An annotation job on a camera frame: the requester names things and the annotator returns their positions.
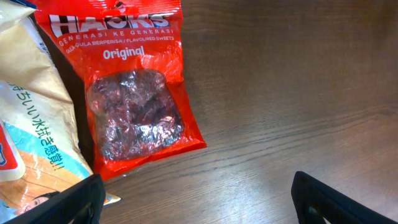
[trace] black object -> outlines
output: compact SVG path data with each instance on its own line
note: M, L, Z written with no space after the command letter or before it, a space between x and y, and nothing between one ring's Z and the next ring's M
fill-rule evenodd
M326 224L324 217L331 224L397 224L301 171L294 176L292 198L300 224Z
M104 201L104 183L96 174L5 224L97 224Z

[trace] dark wrapped candy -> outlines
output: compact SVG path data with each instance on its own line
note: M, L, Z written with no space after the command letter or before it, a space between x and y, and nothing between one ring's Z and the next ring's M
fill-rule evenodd
M96 115L98 146L109 160L153 154L182 135L180 113L159 72L136 70L101 78L89 88L87 100Z

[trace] wooden surface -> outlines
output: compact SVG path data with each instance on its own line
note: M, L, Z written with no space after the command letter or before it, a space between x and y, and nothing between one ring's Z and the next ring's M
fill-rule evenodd
M298 170L398 221L398 2L182 4L187 91L209 148L108 183L123 200L101 222L297 223ZM89 147L83 84L55 60Z

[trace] candy wrapper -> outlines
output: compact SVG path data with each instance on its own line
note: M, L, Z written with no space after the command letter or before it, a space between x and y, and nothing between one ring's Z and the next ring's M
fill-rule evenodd
M206 147L182 75L179 0L36 3L39 26L84 80L104 180Z
M72 100L33 9L0 0L0 223L92 174L78 148ZM107 195L105 204L120 198Z

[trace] red plastic packaging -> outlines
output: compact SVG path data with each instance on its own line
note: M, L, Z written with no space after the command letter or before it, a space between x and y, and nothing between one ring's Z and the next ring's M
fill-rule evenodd
M179 0L34 3L39 26L85 83L104 180L206 147L182 75Z

